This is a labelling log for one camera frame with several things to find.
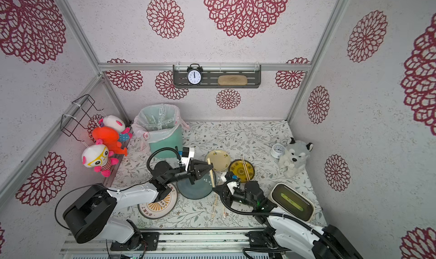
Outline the cream small plate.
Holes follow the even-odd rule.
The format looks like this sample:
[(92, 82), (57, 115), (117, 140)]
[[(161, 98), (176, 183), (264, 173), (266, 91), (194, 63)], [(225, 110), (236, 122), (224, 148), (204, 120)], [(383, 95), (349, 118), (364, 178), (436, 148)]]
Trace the cream small plate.
[(210, 160), (210, 163), (213, 165), (213, 170), (217, 172), (226, 171), (231, 163), (229, 153), (218, 149), (213, 150), (206, 155), (205, 161), (208, 162), (208, 160)]

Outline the grey husky plush toy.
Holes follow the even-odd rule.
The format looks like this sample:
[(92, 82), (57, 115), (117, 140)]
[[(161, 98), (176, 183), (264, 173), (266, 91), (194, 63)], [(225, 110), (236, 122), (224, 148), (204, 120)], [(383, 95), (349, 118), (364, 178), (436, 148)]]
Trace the grey husky plush toy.
[(286, 178), (293, 178), (305, 170), (307, 159), (310, 158), (312, 150), (313, 143), (306, 143), (290, 137), (285, 152), (278, 161), (278, 166), (284, 171)]

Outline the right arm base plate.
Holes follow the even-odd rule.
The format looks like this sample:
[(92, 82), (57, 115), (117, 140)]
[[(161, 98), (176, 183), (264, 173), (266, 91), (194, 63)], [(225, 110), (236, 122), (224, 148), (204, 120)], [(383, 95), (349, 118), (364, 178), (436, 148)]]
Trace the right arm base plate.
[(264, 228), (262, 231), (249, 231), (245, 234), (249, 239), (250, 248), (254, 249), (278, 249), (279, 244), (274, 239), (274, 229)]

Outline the red plush toy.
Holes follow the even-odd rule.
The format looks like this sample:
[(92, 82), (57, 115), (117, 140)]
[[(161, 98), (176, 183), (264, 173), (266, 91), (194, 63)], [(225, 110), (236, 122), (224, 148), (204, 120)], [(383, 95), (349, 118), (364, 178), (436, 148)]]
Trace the red plush toy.
[(92, 130), (92, 137), (96, 143), (101, 142), (113, 153), (128, 156), (127, 148), (121, 147), (122, 143), (116, 130), (110, 127), (97, 127)]

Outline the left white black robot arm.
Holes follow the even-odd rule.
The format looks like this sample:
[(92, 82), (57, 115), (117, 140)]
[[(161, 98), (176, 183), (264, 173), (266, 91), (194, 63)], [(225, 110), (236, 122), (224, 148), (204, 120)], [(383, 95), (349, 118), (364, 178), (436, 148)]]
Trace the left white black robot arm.
[(194, 159), (187, 168), (184, 165), (172, 168), (168, 162), (160, 161), (151, 170), (152, 178), (144, 184), (116, 191), (101, 184), (93, 185), (65, 210), (62, 217), (78, 244), (103, 239), (134, 250), (143, 242), (141, 231), (133, 221), (115, 219), (112, 213), (137, 204), (162, 201), (171, 193), (169, 184), (183, 179), (194, 184), (212, 169), (213, 164)]

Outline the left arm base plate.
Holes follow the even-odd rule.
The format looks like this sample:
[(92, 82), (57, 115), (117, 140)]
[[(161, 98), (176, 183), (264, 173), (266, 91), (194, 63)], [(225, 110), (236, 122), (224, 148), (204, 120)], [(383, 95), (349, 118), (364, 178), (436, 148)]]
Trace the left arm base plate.
[(110, 251), (156, 251), (159, 243), (159, 232), (142, 232), (141, 236), (134, 234), (126, 243), (113, 242)]

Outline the white orange sunburst plate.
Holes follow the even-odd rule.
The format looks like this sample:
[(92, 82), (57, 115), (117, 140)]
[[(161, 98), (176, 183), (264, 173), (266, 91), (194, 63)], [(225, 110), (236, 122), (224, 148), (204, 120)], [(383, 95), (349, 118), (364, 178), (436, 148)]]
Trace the white orange sunburst plate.
[(142, 203), (137, 205), (141, 215), (147, 219), (160, 219), (168, 215), (176, 206), (178, 201), (178, 192), (174, 184), (168, 185), (171, 192), (161, 201), (154, 203)]

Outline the grey wall shelf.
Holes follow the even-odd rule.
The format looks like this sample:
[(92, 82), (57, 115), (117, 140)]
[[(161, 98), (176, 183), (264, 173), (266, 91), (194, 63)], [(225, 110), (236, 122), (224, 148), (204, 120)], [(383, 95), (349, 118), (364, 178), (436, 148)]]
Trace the grey wall shelf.
[(261, 85), (259, 64), (247, 67), (173, 65), (173, 85), (177, 89), (256, 89)]

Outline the small white alarm clock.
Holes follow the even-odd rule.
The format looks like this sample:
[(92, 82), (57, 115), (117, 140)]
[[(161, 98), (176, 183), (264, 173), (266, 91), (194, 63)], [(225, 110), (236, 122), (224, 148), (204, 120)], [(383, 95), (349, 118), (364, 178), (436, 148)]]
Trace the small white alarm clock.
[(286, 147), (280, 143), (276, 143), (271, 147), (270, 154), (275, 159), (280, 159), (280, 157), (285, 153)]

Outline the pink white plush toy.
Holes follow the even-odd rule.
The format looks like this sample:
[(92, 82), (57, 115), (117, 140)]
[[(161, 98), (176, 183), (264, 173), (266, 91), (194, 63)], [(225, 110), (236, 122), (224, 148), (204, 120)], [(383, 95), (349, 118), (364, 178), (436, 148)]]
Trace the pink white plush toy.
[(133, 135), (130, 133), (131, 129), (126, 126), (126, 124), (118, 117), (114, 115), (106, 116), (98, 121), (98, 124), (103, 127), (110, 127), (114, 129), (120, 137), (129, 137), (131, 138)]

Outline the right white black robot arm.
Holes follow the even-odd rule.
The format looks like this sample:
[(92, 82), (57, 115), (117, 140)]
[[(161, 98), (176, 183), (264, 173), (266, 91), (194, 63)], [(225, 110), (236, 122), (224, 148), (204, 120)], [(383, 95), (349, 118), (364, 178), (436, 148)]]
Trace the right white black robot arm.
[(360, 259), (361, 255), (335, 226), (315, 226), (313, 203), (290, 186), (279, 183), (265, 195), (257, 181), (240, 187), (232, 172), (225, 182), (212, 189), (229, 211), (254, 217), (265, 227), (260, 233), (248, 233), (252, 244), (247, 252), (294, 252), (304, 259)]

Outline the white plush with yellow glasses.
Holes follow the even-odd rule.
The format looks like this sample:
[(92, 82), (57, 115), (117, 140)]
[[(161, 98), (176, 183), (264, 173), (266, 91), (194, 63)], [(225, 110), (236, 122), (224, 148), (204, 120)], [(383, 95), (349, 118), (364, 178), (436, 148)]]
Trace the white plush with yellow glasses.
[(119, 160), (113, 157), (114, 154), (101, 140), (97, 140), (94, 145), (83, 151), (81, 161), (83, 166), (93, 168), (103, 177), (110, 177), (112, 166), (119, 163)]

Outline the white digital scale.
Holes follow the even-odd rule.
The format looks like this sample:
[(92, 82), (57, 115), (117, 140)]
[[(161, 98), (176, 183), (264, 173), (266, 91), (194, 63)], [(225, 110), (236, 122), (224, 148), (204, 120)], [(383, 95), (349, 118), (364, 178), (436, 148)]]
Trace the white digital scale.
[(269, 200), (305, 222), (310, 221), (315, 214), (315, 206), (309, 199), (283, 183), (274, 186), (269, 194)]

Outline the black alarm clock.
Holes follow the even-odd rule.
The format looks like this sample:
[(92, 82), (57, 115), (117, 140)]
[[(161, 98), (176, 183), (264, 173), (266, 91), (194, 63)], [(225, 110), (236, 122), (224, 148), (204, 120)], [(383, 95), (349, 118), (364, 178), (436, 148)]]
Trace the black alarm clock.
[(187, 67), (187, 80), (190, 85), (200, 85), (203, 80), (203, 67), (193, 63)]

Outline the dark green glass plate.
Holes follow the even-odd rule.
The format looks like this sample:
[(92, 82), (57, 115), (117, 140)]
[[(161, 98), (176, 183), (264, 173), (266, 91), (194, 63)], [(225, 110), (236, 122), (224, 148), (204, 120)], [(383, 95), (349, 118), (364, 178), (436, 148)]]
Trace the dark green glass plate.
[(177, 182), (179, 193), (187, 199), (198, 200), (207, 197), (212, 193), (212, 180), (210, 174), (203, 176), (200, 180), (191, 184), (189, 179)]

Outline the wooden brush on shelf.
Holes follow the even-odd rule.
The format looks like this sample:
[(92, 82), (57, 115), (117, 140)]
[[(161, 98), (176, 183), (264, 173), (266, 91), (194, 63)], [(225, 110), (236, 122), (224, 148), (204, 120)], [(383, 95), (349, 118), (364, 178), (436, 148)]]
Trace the wooden brush on shelf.
[(248, 84), (248, 78), (244, 75), (222, 75), (218, 77), (220, 86), (245, 86)]

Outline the yellow patterned plate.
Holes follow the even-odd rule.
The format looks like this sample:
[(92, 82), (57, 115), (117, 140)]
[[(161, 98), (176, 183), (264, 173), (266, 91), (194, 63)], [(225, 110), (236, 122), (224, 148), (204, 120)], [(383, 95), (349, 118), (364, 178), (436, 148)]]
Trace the yellow patterned plate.
[[(254, 178), (255, 175), (255, 169), (254, 166), (248, 161), (245, 160), (246, 162), (246, 166), (250, 175), (250, 181)], [(237, 159), (234, 160), (233, 162), (231, 162), (230, 166), (229, 166), (229, 171), (233, 172), (236, 176), (238, 176), (241, 180), (242, 183), (246, 183), (246, 175), (244, 172), (244, 167), (243, 164), (241, 162), (241, 159)]]

